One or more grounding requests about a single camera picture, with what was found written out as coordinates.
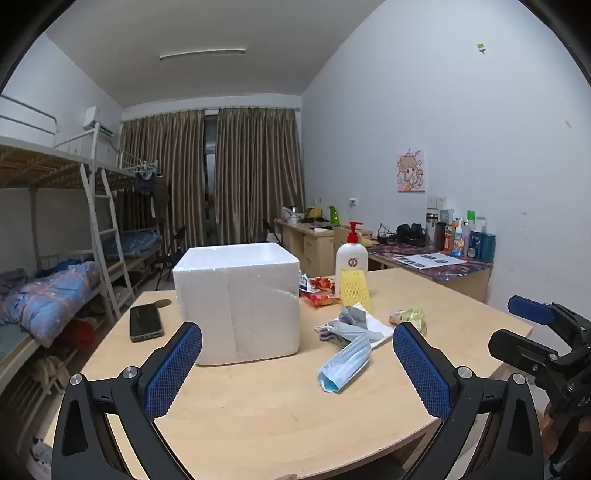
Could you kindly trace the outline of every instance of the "ceiling light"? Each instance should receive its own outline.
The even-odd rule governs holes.
[[[176,53],[167,53],[160,55],[160,60],[174,59],[176,57],[187,57],[189,55],[216,55],[216,56],[230,56],[230,55],[244,55],[245,48],[204,48],[202,50],[179,51]]]

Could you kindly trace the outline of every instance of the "white foam box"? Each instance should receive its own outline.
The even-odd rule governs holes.
[[[182,321],[203,333],[198,365],[292,355],[300,346],[299,260],[273,243],[191,248],[174,267]]]

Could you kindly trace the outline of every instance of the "paper sheet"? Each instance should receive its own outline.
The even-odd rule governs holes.
[[[409,257],[396,257],[394,260],[418,270],[466,263],[466,261],[462,260],[461,258],[450,257],[449,255],[445,254],[410,255]]]

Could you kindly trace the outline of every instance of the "hand sanitizer bottle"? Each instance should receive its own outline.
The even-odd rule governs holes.
[[[342,270],[363,270],[368,272],[368,251],[359,243],[359,237],[355,231],[357,225],[363,225],[361,222],[349,222],[351,230],[347,235],[347,243],[341,245],[336,251],[335,262],[335,295],[340,296],[340,272]]]

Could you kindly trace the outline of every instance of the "patterned tablecloth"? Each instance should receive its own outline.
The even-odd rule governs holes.
[[[393,244],[393,245],[375,245],[374,247],[368,248],[368,253],[375,255],[378,258],[387,260],[389,262],[395,262],[396,257],[405,255],[423,255],[434,252],[433,247],[414,247],[406,244]],[[492,268],[492,264],[478,262],[475,260],[467,260],[466,263],[457,265],[447,265],[445,267],[434,267],[426,270],[418,270],[410,267],[409,265],[400,264],[400,267],[415,272],[420,272],[424,275],[428,275],[437,281],[447,281],[453,278],[465,277],[471,273],[480,272],[487,268]]]

